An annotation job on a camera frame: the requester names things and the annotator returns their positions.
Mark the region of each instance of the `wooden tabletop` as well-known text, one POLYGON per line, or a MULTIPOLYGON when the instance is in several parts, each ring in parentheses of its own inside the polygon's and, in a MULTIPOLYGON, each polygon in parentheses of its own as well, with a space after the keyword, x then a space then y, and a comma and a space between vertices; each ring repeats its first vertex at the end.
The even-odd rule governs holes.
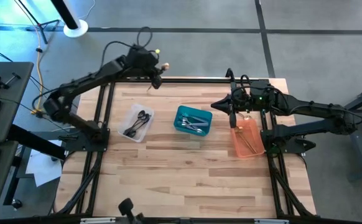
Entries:
MULTIPOLYGON (((285 79, 274 78, 270 82, 288 93, 285 79)), ((142 212, 146 217, 275 217, 266 156, 237 158, 228 116, 210 108, 211 103, 230 93, 230 85, 164 83, 158 90, 147 91, 148 87, 147 83, 115 86, 108 125, 111 135, 101 166, 94 216, 120 216, 118 205, 129 197, 134 202, 134 213, 142 212), (154 120, 141 143, 132 142, 117 132, 127 110, 135 103, 154 110, 154 120), (174 129, 180 105, 213 113, 206 137, 174 129)), ((95 88, 81 95, 79 116, 93 119, 98 92, 99 88, 95 88)), ((250 115, 257 119, 261 129, 259 113, 250 115)), ((277 117, 277 122, 295 124, 293 116, 277 117)), ((66 161, 57 192, 57 210, 80 185, 85 156, 85 152, 76 152, 66 161)), ((285 164, 291 189, 306 208, 315 213, 303 160, 286 154, 285 164)), ((286 211, 282 191, 281 200, 286 211)))

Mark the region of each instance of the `orange container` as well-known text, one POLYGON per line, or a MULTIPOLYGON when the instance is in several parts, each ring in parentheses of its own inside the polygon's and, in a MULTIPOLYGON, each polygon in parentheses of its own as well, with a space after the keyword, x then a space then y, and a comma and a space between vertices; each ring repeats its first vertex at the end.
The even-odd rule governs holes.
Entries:
POLYGON ((231 128, 231 135, 239 158, 258 156, 264 153, 260 132, 256 120, 237 120, 236 128, 231 128))

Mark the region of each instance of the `blue container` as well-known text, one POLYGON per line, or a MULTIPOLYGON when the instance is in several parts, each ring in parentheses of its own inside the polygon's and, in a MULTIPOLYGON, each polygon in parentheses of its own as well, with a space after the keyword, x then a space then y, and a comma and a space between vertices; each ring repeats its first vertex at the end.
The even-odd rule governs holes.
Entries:
POLYGON ((211 119, 213 118, 213 114, 209 111, 203 111, 203 110, 198 110, 195 108, 190 108, 188 106, 179 106, 179 109, 177 110, 177 114, 175 115, 175 119, 174 119, 174 127, 178 130, 178 131, 183 131, 186 133, 190 133, 190 134, 195 134, 197 136, 206 136, 208 134, 208 132, 210 131, 210 126, 211 126, 211 119), (185 128, 181 125, 179 125, 178 121, 181 121, 180 117, 182 116, 182 113, 186 113, 189 116, 195 116, 198 117, 200 119, 203 119, 205 121, 207 121, 208 126, 207 127, 199 127, 202 132, 198 133, 194 130, 185 128))

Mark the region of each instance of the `floor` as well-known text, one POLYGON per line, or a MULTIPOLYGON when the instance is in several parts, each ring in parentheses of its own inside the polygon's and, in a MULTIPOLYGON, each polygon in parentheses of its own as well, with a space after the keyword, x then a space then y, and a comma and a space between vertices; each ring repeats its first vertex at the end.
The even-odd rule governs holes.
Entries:
MULTIPOLYGON (((50 1, 34 2, 27 6, 39 22, 58 18, 50 1)), ((79 16, 93 4, 70 2, 79 16)), ((87 22, 90 31, 78 39, 65 37, 61 28, 46 33, 51 41, 40 67, 47 88, 97 70, 107 42, 135 42, 138 28, 150 26, 157 29, 148 47, 160 49, 160 61, 171 64, 167 76, 223 77, 231 67, 238 76, 286 78, 290 93, 301 100, 341 105, 362 91, 362 0, 96 0, 87 22)), ((22 30, 29 24, 13 1, 0 0, 0 52, 35 62, 36 34, 22 30)), ((126 51, 114 45, 105 59, 126 51)), ((32 75, 37 78, 35 69, 32 75)), ((30 107, 37 94, 30 83, 22 103, 30 107)), ((15 123, 31 131, 57 128, 24 108, 15 123)), ((362 221, 362 180, 346 178, 358 171, 349 138, 308 138, 317 143, 306 156, 317 213, 362 221)), ((0 218, 47 214, 56 186, 53 181, 36 188, 33 180, 23 180, 16 197, 24 206, 16 212, 0 206, 0 218)))

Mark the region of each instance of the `clear plastic container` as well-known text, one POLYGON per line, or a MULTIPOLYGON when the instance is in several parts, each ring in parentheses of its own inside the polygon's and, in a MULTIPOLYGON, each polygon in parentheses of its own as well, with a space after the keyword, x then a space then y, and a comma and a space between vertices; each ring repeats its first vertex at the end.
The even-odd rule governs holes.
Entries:
POLYGON ((118 127, 118 133, 121 135, 121 136, 124 136, 125 138, 128 138, 130 140, 133 140, 135 142, 141 142, 148 129, 149 129, 149 126, 152 124, 152 121, 154 120, 154 110, 152 110, 152 108, 149 108, 149 107, 146 107, 146 106, 142 106, 142 105, 139 105, 139 104, 133 104, 131 106, 131 109, 129 111, 127 111, 127 116, 126 116, 126 119, 120 124, 120 126, 118 127), (137 121, 137 116, 138 116, 138 113, 140 111, 144 110, 145 113, 149 114, 151 117, 149 118, 149 121, 144 125, 142 126, 141 128, 139 128, 137 130, 137 133, 136 135, 133 137, 133 138, 130 138, 129 136, 125 136, 123 133, 124 131, 127 129, 127 128, 130 128, 131 126, 133 126, 133 124, 137 121))

